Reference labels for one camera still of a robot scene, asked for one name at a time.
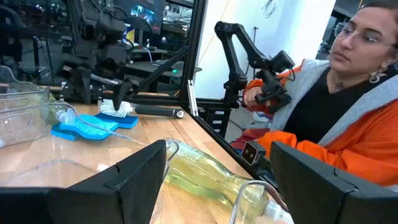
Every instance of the wooden table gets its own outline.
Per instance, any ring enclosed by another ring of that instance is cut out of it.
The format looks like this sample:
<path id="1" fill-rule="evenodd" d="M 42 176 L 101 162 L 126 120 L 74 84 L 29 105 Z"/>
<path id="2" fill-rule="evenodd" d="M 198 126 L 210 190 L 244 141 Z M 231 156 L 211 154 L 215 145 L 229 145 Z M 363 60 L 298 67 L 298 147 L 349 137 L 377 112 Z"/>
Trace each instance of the wooden table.
<path id="1" fill-rule="evenodd" d="M 97 105 L 74 106 L 80 114 L 98 113 Z M 40 133 L 42 130 L 37 128 L 36 131 Z M 117 132 L 145 143 L 162 138 L 178 139 L 211 154 L 232 172 L 250 177 L 187 114 L 183 119 L 140 115 L 136 127 L 119 129 Z M 100 142 L 71 142 L 48 134 L 34 141 L 0 149 L 0 184 L 68 187 L 99 172 L 96 169 L 100 166 L 111 166 L 141 148 L 143 146 L 116 136 Z M 192 195 L 173 184 L 164 183 L 152 223 L 222 224 L 228 223 L 230 213 L 231 208 L 220 202 Z"/>

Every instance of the eyeglasses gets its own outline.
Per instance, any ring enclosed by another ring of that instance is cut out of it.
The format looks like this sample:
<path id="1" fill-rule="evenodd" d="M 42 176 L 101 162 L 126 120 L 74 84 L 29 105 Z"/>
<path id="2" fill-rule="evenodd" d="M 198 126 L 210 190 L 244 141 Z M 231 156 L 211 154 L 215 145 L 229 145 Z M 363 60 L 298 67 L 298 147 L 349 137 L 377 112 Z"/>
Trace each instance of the eyeglasses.
<path id="1" fill-rule="evenodd" d="M 346 22 L 339 22 L 335 27 L 335 37 L 337 39 L 345 39 L 351 35 L 354 35 L 354 40 L 358 41 L 363 45 L 376 45 L 382 44 L 390 47 L 394 47 L 390 44 L 385 44 L 376 39 L 374 34 L 363 34 L 354 30 L 353 26 Z"/>

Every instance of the earring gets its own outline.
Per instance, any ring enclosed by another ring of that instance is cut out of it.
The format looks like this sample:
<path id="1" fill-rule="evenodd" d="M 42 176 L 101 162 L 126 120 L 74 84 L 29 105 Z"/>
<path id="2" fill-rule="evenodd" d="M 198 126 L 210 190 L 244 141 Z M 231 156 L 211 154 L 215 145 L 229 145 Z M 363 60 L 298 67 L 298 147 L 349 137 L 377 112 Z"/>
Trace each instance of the earring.
<path id="1" fill-rule="evenodd" d="M 384 69 L 379 69 L 379 70 L 377 70 L 375 72 L 372 72 L 371 78 L 369 79 L 369 82 L 372 83 L 372 84 L 378 83 L 380 81 L 381 77 L 386 76 L 386 74 L 384 74 L 382 72 L 383 70 Z"/>

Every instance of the glass bottle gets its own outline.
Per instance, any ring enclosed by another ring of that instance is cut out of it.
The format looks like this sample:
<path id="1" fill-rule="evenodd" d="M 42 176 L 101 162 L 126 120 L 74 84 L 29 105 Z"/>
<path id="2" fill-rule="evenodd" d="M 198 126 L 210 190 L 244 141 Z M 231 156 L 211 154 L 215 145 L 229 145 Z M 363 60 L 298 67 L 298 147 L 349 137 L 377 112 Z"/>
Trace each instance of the glass bottle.
<path id="1" fill-rule="evenodd" d="M 257 217 L 263 216 L 266 211 L 270 213 L 272 207 L 290 217 L 290 214 L 283 211 L 280 205 L 274 201 L 273 198 L 284 205 L 275 189 L 264 188 L 264 185 L 261 184 L 250 184 L 252 183 L 251 179 L 232 173 L 214 157 L 199 149 L 182 142 L 178 142 L 178 146 L 178 153 L 170 164 L 170 170 L 165 179 L 167 182 L 192 194 L 213 198 L 231 207 L 235 202 L 239 203 L 235 209 L 241 211 L 239 214 L 244 211 L 244 218 L 240 219 L 239 223 L 255 223 Z M 170 147 L 168 153 L 171 154 L 174 151 Z M 237 201 L 241 187 L 244 187 L 244 190 Z"/>

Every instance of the blue sponge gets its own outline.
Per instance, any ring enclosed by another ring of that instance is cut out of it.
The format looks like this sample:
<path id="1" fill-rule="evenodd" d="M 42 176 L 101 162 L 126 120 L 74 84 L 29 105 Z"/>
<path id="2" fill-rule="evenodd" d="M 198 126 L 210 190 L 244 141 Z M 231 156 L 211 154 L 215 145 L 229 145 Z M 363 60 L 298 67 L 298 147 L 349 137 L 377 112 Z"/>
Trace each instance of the blue sponge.
<path id="1" fill-rule="evenodd" d="M 117 117 L 106 115 L 103 113 L 99 113 L 95 116 L 103 121 L 117 122 L 117 123 L 119 123 L 119 128 L 131 129 L 138 123 L 137 116 L 128 116 L 127 115 L 125 118 L 117 118 Z"/>
<path id="2" fill-rule="evenodd" d="M 79 134 L 74 131 L 61 130 L 60 124 L 55 124 L 51 127 L 51 134 L 69 141 L 76 141 L 80 137 Z"/>
<path id="3" fill-rule="evenodd" d="M 81 114 L 80 118 L 90 124 L 94 124 L 95 126 L 101 127 L 103 129 L 107 129 L 110 131 L 114 131 L 118 128 L 118 123 L 116 122 L 105 122 L 96 118 L 92 115 Z M 81 137 L 90 140 L 104 140 L 111 133 L 100 130 L 98 128 L 94 128 L 87 124 L 82 123 L 78 118 L 76 118 L 75 123 L 73 124 L 60 124 L 61 130 L 74 131 L 78 133 Z"/>

